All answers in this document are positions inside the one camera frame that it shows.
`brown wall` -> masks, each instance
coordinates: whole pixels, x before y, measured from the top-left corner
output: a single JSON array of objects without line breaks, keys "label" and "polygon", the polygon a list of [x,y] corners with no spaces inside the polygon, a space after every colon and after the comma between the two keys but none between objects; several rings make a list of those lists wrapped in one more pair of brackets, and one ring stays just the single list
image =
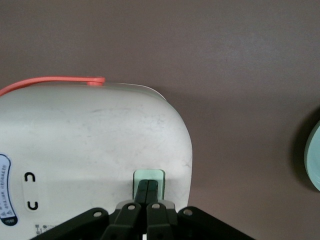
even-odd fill
[{"label": "brown wall", "polygon": [[320,1],[0,1],[0,87],[48,75],[158,90],[191,135],[190,205],[259,240],[320,238],[303,163]]}]

